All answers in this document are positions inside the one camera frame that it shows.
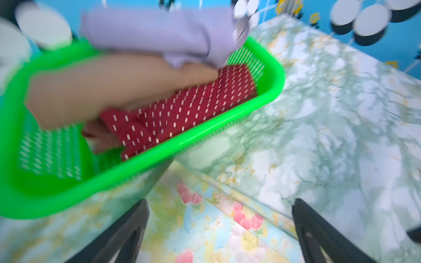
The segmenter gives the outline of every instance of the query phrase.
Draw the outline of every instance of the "beige cloth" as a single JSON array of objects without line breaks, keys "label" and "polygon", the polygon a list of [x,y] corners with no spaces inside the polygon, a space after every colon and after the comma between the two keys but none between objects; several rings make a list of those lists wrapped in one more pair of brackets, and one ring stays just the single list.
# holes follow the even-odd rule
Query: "beige cloth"
[{"label": "beige cloth", "polygon": [[115,53],[34,75],[25,104],[40,128],[49,130],[93,120],[111,106],[143,106],[216,78],[218,71],[202,64],[175,70],[159,56]]}]

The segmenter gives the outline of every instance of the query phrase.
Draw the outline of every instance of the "pink flower pattern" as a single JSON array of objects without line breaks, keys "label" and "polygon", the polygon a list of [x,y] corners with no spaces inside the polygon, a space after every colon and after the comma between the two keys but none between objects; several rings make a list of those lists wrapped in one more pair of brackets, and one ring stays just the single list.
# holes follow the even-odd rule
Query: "pink flower pattern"
[{"label": "pink flower pattern", "polygon": [[255,213],[252,218],[249,218],[243,210],[243,204],[237,201],[234,201],[232,204],[234,208],[234,220],[239,223],[245,229],[254,229],[259,230],[262,226],[264,218],[259,214]]},{"label": "pink flower pattern", "polygon": [[228,239],[228,246],[235,254],[235,262],[237,263],[259,263],[266,262],[266,251],[270,248],[261,240],[258,241],[258,246],[252,250],[245,250],[243,248],[243,235],[247,232],[240,225],[235,225],[232,228],[232,235]]},{"label": "pink flower pattern", "polygon": [[185,204],[191,202],[192,204],[197,205],[203,199],[203,197],[201,197],[198,193],[191,193],[191,191],[182,181],[180,181],[179,185],[177,186],[177,192],[180,194],[181,199]]},{"label": "pink flower pattern", "polygon": [[175,263],[193,263],[193,251],[189,248],[181,251]]}]

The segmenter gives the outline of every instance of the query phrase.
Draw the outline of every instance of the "green plastic basket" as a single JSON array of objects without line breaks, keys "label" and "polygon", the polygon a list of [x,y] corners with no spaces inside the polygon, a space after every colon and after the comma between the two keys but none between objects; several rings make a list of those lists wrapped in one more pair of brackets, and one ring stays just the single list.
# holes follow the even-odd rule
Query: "green plastic basket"
[{"label": "green plastic basket", "polygon": [[247,63],[258,96],[122,163],[120,150],[95,156],[80,135],[81,125],[42,131],[23,104],[29,77],[101,53],[83,40],[25,64],[11,79],[0,112],[0,215],[37,218],[64,210],[90,195],[127,181],[177,152],[245,119],[279,96],[281,65],[252,38],[228,64]]}]

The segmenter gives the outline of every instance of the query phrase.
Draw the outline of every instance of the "yellow decoration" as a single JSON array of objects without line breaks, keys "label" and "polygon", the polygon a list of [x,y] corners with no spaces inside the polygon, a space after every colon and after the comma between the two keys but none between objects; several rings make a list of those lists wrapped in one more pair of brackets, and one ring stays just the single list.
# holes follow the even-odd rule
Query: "yellow decoration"
[{"label": "yellow decoration", "polygon": [[220,249],[215,249],[216,235],[212,233],[212,241],[205,241],[205,262],[209,263],[228,263],[229,257],[225,257]]},{"label": "yellow decoration", "polygon": [[303,0],[297,0],[295,4],[296,8],[294,10],[294,15],[298,15],[304,7]]},{"label": "yellow decoration", "polygon": [[278,6],[275,9],[276,14],[279,15],[282,12],[282,10],[284,10],[284,2],[285,0],[279,0]]},{"label": "yellow decoration", "polygon": [[314,13],[314,14],[312,14],[312,15],[310,16],[310,23],[311,23],[311,24],[315,24],[315,23],[317,23],[317,21],[319,21],[319,20],[320,20],[320,14],[319,14],[319,12]]},{"label": "yellow decoration", "polygon": [[244,250],[251,251],[258,248],[259,239],[249,231],[242,234],[242,247]]},{"label": "yellow decoration", "polygon": [[263,226],[262,227],[262,231],[263,231],[263,237],[267,237],[267,235],[269,234],[269,230],[267,229],[267,227],[266,226]]},{"label": "yellow decoration", "polygon": [[399,68],[399,66],[397,65],[397,61],[386,61],[386,65],[390,65],[394,68]]},{"label": "yellow decoration", "polygon": [[206,183],[206,182],[204,182],[204,181],[202,181],[202,183],[201,183],[201,189],[202,189],[202,191],[203,192],[206,192],[208,188],[209,188],[209,184]]}]

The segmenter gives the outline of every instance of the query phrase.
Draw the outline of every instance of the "clothing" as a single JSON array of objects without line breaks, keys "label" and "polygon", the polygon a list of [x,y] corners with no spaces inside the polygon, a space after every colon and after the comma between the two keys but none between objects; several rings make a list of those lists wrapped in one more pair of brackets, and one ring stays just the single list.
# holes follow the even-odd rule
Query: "clothing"
[{"label": "clothing", "polygon": [[238,35],[233,38],[230,7],[170,13],[155,9],[99,8],[82,15],[80,33],[98,49],[162,54],[174,68],[185,62],[221,68],[238,48],[236,42],[242,43],[247,38],[247,35],[239,40]]},{"label": "clothing", "polygon": [[148,96],[148,97],[143,97],[140,99],[136,99],[136,100],[132,100],[127,102],[125,105],[122,105],[121,108],[128,110],[128,111],[132,111],[138,108],[143,108],[146,107],[149,103],[154,103],[158,100],[163,100],[166,98],[171,97],[174,94],[174,91],[167,91],[167,92],[163,92],[157,95],[152,95],[152,96]]},{"label": "clothing", "polygon": [[231,65],[219,71],[219,78],[176,92],[172,97],[134,112],[110,108],[99,117],[125,146],[127,160],[169,138],[221,114],[256,95],[246,65]]},{"label": "clothing", "polygon": [[175,70],[160,56],[115,53],[41,72],[29,83],[26,107],[41,129],[90,121],[109,108],[126,108],[218,78],[203,64]]},{"label": "clothing", "polygon": [[110,133],[104,122],[99,119],[87,122],[82,129],[82,136],[86,139],[93,154],[122,147],[118,138]]}]

